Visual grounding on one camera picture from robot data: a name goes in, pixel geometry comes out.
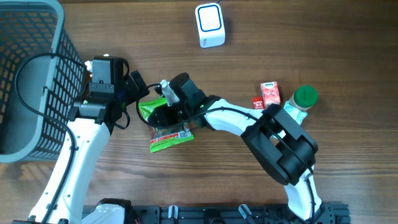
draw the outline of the small carton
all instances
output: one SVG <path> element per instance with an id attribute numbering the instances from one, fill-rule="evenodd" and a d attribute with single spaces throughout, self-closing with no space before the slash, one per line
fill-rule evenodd
<path id="1" fill-rule="evenodd" d="M 280 104 L 280 96 L 277 82 L 267 82 L 261 84 L 261 93 L 264 104 L 267 106 L 275 103 Z"/>
<path id="2" fill-rule="evenodd" d="M 256 109 L 256 110 L 265 109 L 266 108 L 264 106 L 264 102 L 262 100 L 262 96 L 253 97 L 253 106 L 254 106 L 254 109 Z"/>

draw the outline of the wood grain surface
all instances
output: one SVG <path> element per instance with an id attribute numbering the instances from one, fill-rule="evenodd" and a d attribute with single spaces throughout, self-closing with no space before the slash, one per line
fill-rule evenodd
<path id="1" fill-rule="evenodd" d="M 313 85 L 320 100 L 303 127 L 319 145 L 319 196 L 347 203 L 353 223 L 397 223 L 397 2 L 223 1 L 226 42 L 212 49 L 199 46 L 201 3 L 65 4 L 65 26 L 84 60 L 125 57 L 147 83 L 188 72 L 207 95 L 249 108 L 262 82 L 278 81 L 283 100 Z M 87 205 L 105 197 L 162 206 L 287 203 L 239 137 L 195 130 L 193 141 L 151 154 L 146 126 L 134 106 L 128 111 L 132 123 L 115 129 L 103 150 Z M 27 218 L 53 166 L 0 165 L 0 223 Z"/>

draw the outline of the white smart speaker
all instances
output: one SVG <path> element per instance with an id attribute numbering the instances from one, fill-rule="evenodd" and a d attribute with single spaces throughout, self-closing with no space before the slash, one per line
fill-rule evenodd
<path id="1" fill-rule="evenodd" d="M 199 31 L 200 47 L 219 46 L 225 42 L 223 13 L 217 3 L 199 5 L 195 14 Z"/>

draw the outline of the black cable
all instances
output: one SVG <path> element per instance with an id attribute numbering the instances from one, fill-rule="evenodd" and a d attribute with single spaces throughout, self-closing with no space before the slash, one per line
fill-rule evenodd
<path id="1" fill-rule="evenodd" d="M 66 124 L 64 124 L 63 122 L 59 121 L 59 120 L 56 119 L 56 118 L 52 118 L 52 117 L 50 117 L 50 116 L 48 116 L 48 115 L 46 115 L 46 114 L 43 114 L 43 113 L 41 113 L 41 112 L 39 112 L 39 111 L 33 109 L 31 106 L 29 106 L 29 105 L 22 99 L 21 93 L 19 93 L 18 80 L 19 80 L 19 76 L 20 76 L 20 74 L 21 74 L 23 68 L 24 68 L 30 61 L 32 61 L 33 59 L 36 59 L 36 58 L 39 58 L 39 57 L 43 57 L 43 56 L 59 57 L 59 58 L 62 58 L 62 59 L 64 59 L 64 60 L 69 60 L 69 61 L 75 63 L 76 65 L 79 65 L 79 66 L 83 67 L 84 71 L 86 70 L 86 65 L 84 65 L 84 64 L 82 64 L 82 63 L 80 63 L 80 62 L 77 62 L 76 60 L 74 60 L 74 59 L 72 59 L 72 58 L 66 57 L 66 56 L 64 56 L 64 55 L 62 55 L 62 54 L 56 54 L 56 53 L 46 52 L 46 53 L 36 54 L 36 55 L 33 55 L 33 56 L 31 56 L 31 57 L 25 59 L 24 62 L 19 66 L 19 68 L 18 68 L 18 70 L 17 70 L 17 72 L 16 72 L 16 74 L 15 74 L 14 88 L 15 88 L 15 91 L 16 91 L 16 94 L 17 94 L 17 98 L 18 98 L 18 100 L 20 101 L 20 103 L 22 103 L 22 105 L 25 106 L 25 107 L 26 107 L 28 110 L 30 110 L 31 112 L 33 112 L 33 113 L 35 113 L 35 114 L 37 114 L 37 115 L 39 115 L 39 116 L 42 116 L 44 119 L 50 120 L 50 121 L 52 121 L 52 122 L 54 122 L 54 123 L 60 125 L 61 127 L 63 127 L 63 128 L 66 130 L 66 132 L 69 134 L 70 140 L 71 140 L 70 156 L 69 156 L 69 160 L 68 160 L 67 166 L 66 166 L 66 168 L 65 168 L 65 172 L 64 172 L 63 175 L 62 175 L 60 184 L 58 185 L 57 190 L 55 191 L 54 197 L 53 197 L 53 199 L 51 200 L 51 203 L 50 203 L 50 205 L 49 205 L 49 207 L 48 207 L 48 209 L 47 209 L 47 212 L 45 213 L 45 215 L 44 215 L 44 217 L 43 217 L 43 220 L 42 220 L 42 223 L 46 223 L 47 220 L 49 219 L 49 217 L 50 217 L 50 215 L 51 215 L 53 209 L 54 209 L 55 203 L 57 202 L 57 200 L 58 200 L 58 198 L 59 198 L 59 195 L 60 195 L 60 193 L 61 193 L 62 187 L 63 187 L 63 185 L 65 184 L 65 181 L 66 181 L 67 176 L 68 176 L 68 174 L 69 174 L 70 167 L 72 166 L 73 158 L 75 157 L 76 139 L 75 139 L 75 135 L 73 134 L 72 130 L 71 130 Z"/>
<path id="2" fill-rule="evenodd" d="M 124 110 L 123 110 L 123 113 L 126 115 L 127 124 L 126 124 L 124 127 L 121 126 L 120 124 L 116 124 L 116 122 L 115 122 L 115 124 L 114 124 L 116 127 L 120 128 L 120 129 L 122 129 L 122 130 L 126 129 L 126 128 L 130 125 L 130 115 L 129 115 L 129 113 L 127 112 L 127 109 L 124 109 Z"/>
<path id="3" fill-rule="evenodd" d="M 160 87 L 162 87 L 162 84 L 160 84 L 160 83 L 150 84 L 149 86 L 147 86 L 147 88 L 154 87 L 154 86 L 160 86 Z"/>
<path id="4" fill-rule="evenodd" d="M 307 179 L 305 180 L 305 182 L 307 183 L 308 189 L 310 191 L 310 197 L 311 197 L 311 217 L 310 217 L 310 220 L 308 221 L 308 224 L 314 224 L 314 221 L 315 221 L 315 197 L 313 196 L 313 192 L 312 192 L 310 176 L 312 176 L 312 174 L 309 175 L 307 177 Z"/>
<path id="5" fill-rule="evenodd" d="M 89 84 L 90 84 L 90 81 L 86 82 L 84 89 L 80 93 L 81 96 L 83 96 L 86 93 Z"/>

